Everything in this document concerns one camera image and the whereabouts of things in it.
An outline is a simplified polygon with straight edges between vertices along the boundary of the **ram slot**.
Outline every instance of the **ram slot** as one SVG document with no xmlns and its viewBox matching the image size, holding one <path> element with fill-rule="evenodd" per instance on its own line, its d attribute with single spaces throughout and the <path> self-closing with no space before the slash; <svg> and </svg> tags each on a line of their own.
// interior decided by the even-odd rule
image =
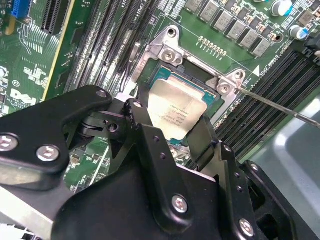
<svg viewBox="0 0 320 240">
<path fill-rule="evenodd" d="M 137 30 L 142 20 L 144 19 L 144 16 L 149 8 L 150 3 L 151 3 L 151 0 L 148 0 L 148 1 L 142 0 L 139 3 L 138 8 L 140 9 L 139 10 L 137 9 L 136 14 L 134 15 L 135 17 L 131 21 L 132 23 L 130 24 L 129 29 L 126 31 L 124 35 L 122 43 L 120 44 L 119 42 L 119 44 L 115 46 L 115 49 L 113 50 L 113 52 L 109 57 L 109 59 L 112 61 L 112 64 L 108 69 L 105 79 L 108 80 L 106 89 L 111 94 L 113 94 L 116 91 L 119 85 L 120 78 L 119 77 L 117 79 L 115 78 L 116 73 L 118 72 L 121 66 L 121 63 L 123 62 L 130 45 L 135 39 Z"/>
<path fill-rule="evenodd" d="M 71 74 L 69 75 L 66 87 L 64 89 L 65 93 L 75 90 L 79 87 L 83 72 L 85 70 L 85 65 L 90 58 L 90 54 L 97 40 L 100 32 L 99 30 L 110 4 L 111 0 L 99 0 L 93 7 L 91 14 L 92 18 L 88 25 L 88 30 L 81 40 L 79 50 L 77 51 Z"/>
<path fill-rule="evenodd" d="M 131 0 L 124 0 L 121 5 L 121 10 L 117 11 L 116 16 L 111 24 L 111 30 L 107 35 L 107 39 L 103 44 L 102 51 L 99 53 L 98 60 L 94 66 L 94 72 L 92 72 L 89 80 L 89 84 L 98 85 L 97 82 L 99 81 L 99 76 L 101 72 L 104 71 L 106 68 L 105 61 L 109 56 L 109 53 L 113 47 L 113 44 L 118 39 L 118 32 L 123 24 L 125 16 L 128 14 L 128 9 L 130 7 Z"/>
<path fill-rule="evenodd" d="M 110 11 L 106 14 L 107 17 L 103 23 L 101 31 L 99 32 L 93 51 L 90 54 L 90 59 L 87 61 L 84 68 L 85 71 L 81 77 L 81 87 L 93 84 L 95 81 L 93 76 L 97 72 L 97 66 L 101 63 L 101 55 L 105 51 L 104 45 L 108 42 L 108 35 L 112 31 L 112 22 L 115 21 L 116 14 L 120 10 L 120 3 L 121 1 L 114 1 Z"/>
</svg>

